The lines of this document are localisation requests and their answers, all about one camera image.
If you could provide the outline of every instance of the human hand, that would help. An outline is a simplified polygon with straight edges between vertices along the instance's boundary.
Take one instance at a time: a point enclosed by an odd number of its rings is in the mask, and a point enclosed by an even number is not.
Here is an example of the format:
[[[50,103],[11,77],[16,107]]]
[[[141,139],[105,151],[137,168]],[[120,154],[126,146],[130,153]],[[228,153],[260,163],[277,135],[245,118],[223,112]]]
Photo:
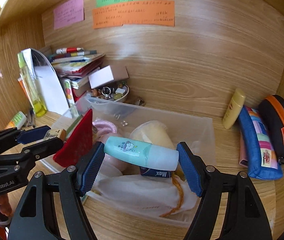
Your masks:
[[[12,213],[12,207],[8,201],[8,195],[4,194],[0,196],[0,212],[7,217]]]

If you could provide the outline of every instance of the blue pencil case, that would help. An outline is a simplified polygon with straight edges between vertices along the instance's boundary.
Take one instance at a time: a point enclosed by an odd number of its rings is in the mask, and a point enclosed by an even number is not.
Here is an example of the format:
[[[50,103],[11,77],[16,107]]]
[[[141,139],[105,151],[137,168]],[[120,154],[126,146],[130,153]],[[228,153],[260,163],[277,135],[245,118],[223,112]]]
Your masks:
[[[243,106],[238,117],[251,178],[273,180],[283,177],[267,128],[257,110]]]

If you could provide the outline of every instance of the clear storage box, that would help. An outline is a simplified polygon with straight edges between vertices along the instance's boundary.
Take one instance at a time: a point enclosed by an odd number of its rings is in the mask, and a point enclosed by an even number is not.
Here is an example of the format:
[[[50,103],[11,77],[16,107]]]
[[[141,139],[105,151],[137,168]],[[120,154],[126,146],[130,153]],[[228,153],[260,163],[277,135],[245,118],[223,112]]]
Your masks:
[[[114,123],[126,138],[129,138],[131,132],[143,123],[153,120],[159,121],[167,127],[167,133],[174,146],[181,141],[185,141],[193,154],[199,155],[206,165],[216,165],[215,137],[211,118],[196,117],[86,96],[82,97],[74,107],[61,116],[53,124],[52,129],[67,129],[80,114],[84,115],[89,109],[93,109],[93,121],[103,119]],[[53,172],[60,172],[64,169],[53,161],[52,156],[43,159],[42,162]],[[109,201],[92,191],[88,195],[124,212],[182,227],[189,227],[198,206],[197,204],[192,210],[170,215],[167,218],[154,218],[136,211],[130,211],[128,208]]]

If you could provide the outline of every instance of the green spray cap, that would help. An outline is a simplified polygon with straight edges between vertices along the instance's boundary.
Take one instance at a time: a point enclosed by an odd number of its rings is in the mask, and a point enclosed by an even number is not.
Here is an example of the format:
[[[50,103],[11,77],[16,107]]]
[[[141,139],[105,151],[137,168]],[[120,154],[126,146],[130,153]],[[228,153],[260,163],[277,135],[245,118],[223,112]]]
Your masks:
[[[17,59],[19,61],[19,66],[20,68],[23,68],[26,66],[26,62],[25,62],[25,59],[24,59],[24,56],[23,56],[23,53],[22,52],[19,52],[17,54]]]

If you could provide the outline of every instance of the blue gripper pad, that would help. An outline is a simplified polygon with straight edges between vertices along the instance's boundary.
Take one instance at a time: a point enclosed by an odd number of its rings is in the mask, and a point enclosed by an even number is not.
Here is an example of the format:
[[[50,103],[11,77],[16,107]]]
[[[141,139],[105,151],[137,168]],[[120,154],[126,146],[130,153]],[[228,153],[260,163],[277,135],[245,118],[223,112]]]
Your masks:
[[[195,157],[195,155],[193,155],[185,142],[180,142],[177,145],[177,151],[179,152],[179,163],[191,191],[194,192],[198,197],[201,197],[203,192],[201,177],[190,159],[190,157]]]
[[[17,142],[21,144],[28,144],[31,142],[36,142],[38,140],[43,139],[46,132],[50,129],[51,127],[44,125],[41,127],[37,127],[31,130],[21,132],[21,134],[17,138]]]
[[[104,144],[96,142],[90,152],[85,154],[77,163],[77,181],[80,184],[79,192],[81,196],[84,196],[86,192],[91,190],[104,156]]]

